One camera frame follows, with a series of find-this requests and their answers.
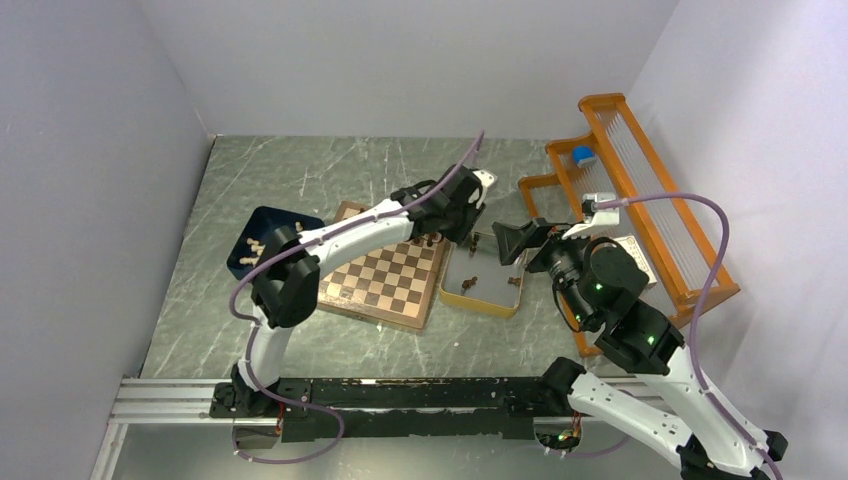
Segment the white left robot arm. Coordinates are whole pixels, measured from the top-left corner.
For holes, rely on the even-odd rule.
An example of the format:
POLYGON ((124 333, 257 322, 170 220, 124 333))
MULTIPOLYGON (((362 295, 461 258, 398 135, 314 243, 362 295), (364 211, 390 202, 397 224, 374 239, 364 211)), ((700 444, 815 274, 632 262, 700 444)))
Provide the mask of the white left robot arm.
POLYGON ((294 328, 317 308, 321 280, 392 244, 430 234, 455 243, 466 240, 496 181, 485 169, 456 165, 439 180, 401 188, 330 226, 302 233, 277 229, 258 264, 238 284, 251 290, 251 312, 237 309, 236 293, 229 300, 232 316, 251 324, 245 353, 231 370, 237 408, 261 416, 275 406, 279 365, 294 328))

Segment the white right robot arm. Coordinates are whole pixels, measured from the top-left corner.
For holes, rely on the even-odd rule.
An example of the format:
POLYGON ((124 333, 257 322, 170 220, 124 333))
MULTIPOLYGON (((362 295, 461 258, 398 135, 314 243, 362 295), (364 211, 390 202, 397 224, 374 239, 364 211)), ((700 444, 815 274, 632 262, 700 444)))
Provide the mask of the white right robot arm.
POLYGON ((658 394, 669 412, 624 394, 576 362, 559 358, 542 376, 539 398, 550 413, 588 414, 649 447, 684 479, 765 479, 783 459, 787 439, 763 430, 736 409, 718 407, 720 394, 698 375, 681 332, 641 300, 648 275, 617 240, 568 237, 535 218, 523 226, 492 226, 507 265, 537 251, 529 273, 552 280, 557 307, 567 307, 581 330, 597 333, 597 348, 614 365, 658 394))

